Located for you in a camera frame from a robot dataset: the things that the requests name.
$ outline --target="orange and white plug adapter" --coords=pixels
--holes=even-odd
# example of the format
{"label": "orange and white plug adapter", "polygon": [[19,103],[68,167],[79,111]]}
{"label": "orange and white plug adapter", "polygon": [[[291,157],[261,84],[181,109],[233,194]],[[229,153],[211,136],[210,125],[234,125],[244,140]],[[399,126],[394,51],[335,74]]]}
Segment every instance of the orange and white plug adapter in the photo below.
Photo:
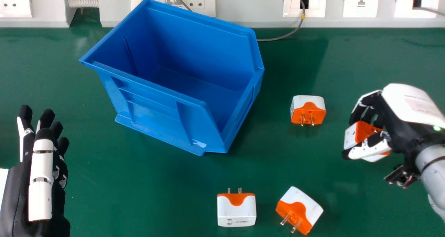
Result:
{"label": "orange and white plug adapter", "polygon": [[218,226],[221,227],[248,227],[255,225],[256,201],[255,194],[242,193],[220,193],[217,196]]}
{"label": "orange and white plug adapter", "polygon": [[298,188],[291,187],[280,199],[275,211],[283,217],[280,222],[282,226],[286,222],[293,226],[292,234],[298,230],[307,235],[323,213],[323,208]]}
{"label": "orange and white plug adapter", "polygon": [[321,96],[294,96],[291,104],[291,122],[319,125],[326,116],[324,99]]}
{"label": "orange and white plug adapter", "polygon": [[[365,141],[366,138],[372,136],[373,134],[381,132],[381,131],[382,131],[381,128],[372,126],[371,124],[366,123],[364,121],[358,121],[358,122],[352,124],[348,129],[346,129],[345,143],[343,144],[343,148],[349,149],[351,147],[354,147],[355,145]],[[391,151],[386,151],[379,155],[368,156],[368,157],[364,157],[362,159],[365,161],[369,161],[369,162],[376,162],[380,159],[385,158],[390,153],[391,153]]]}

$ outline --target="adapter held by robotic hand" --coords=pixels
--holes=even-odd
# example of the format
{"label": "adapter held by robotic hand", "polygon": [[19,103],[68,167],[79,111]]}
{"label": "adapter held by robotic hand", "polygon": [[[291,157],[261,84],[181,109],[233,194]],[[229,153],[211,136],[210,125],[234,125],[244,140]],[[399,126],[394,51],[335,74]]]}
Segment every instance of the adapter held by robotic hand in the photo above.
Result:
{"label": "adapter held by robotic hand", "polygon": [[344,159],[376,161],[388,150],[402,153],[404,164],[396,166],[385,180],[407,189],[421,179],[437,210],[445,210],[445,117],[425,91],[392,83],[383,90],[367,93],[351,113],[349,125],[355,123],[367,123],[377,129],[351,145],[348,128]]}
{"label": "adapter held by robotic hand", "polygon": [[64,217],[68,179],[64,154],[69,141],[57,142],[63,127],[53,123],[54,116],[52,110],[45,110],[34,134],[32,110],[23,105],[19,111],[20,163],[0,172],[2,237],[70,236],[70,223]]}

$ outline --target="blue plastic bin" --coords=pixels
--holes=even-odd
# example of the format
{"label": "blue plastic bin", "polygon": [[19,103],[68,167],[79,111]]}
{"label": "blue plastic bin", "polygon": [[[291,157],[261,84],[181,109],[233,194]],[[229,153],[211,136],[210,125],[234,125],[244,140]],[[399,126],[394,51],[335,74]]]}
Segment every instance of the blue plastic bin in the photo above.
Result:
{"label": "blue plastic bin", "polygon": [[116,122],[198,156],[227,153],[264,73],[253,30],[151,0],[80,61]]}

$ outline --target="metal prong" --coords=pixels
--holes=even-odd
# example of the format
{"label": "metal prong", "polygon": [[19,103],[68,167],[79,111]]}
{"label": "metal prong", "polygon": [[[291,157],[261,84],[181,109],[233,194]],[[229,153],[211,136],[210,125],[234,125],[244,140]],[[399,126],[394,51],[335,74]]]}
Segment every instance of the metal prong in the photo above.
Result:
{"label": "metal prong", "polygon": [[297,230],[298,226],[300,226],[300,222],[299,221],[297,222],[297,224],[295,224],[294,227],[292,227],[291,234],[295,233],[295,230]]}
{"label": "metal prong", "polygon": [[286,215],[286,217],[283,218],[283,220],[280,222],[281,226],[284,226],[284,224],[286,224],[286,222],[289,220],[290,215]]}

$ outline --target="green table surface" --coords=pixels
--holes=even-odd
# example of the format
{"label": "green table surface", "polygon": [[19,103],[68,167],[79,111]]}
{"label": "green table surface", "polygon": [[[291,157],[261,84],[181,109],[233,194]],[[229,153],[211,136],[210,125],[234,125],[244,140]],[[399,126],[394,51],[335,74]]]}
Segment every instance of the green table surface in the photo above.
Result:
{"label": "green table surface", "polygon": [[[77,14],[68,29],[0,30],[0,165],[18,162],[19,106],[32,107],[33,121],[53,109],[71,142],[71,236],[291,236],[275,212],[290,186],[324,209],[313,237],[444,234],[421,182],[403,191],[383,181],[402,155],[378,163],[341,158],[350,112],[364,93],[407,83],[445,109],[443,28],[304,28],[260,43],[266,71],[259,96],[229,153],[203,157],[114,122],[99,77],[78,62],[108,31],[96,11]],[[324,97],[322,125],[290,123],[295,95]],[[216,194],[228,187],[256,194],[255,226],[217,226]]]}

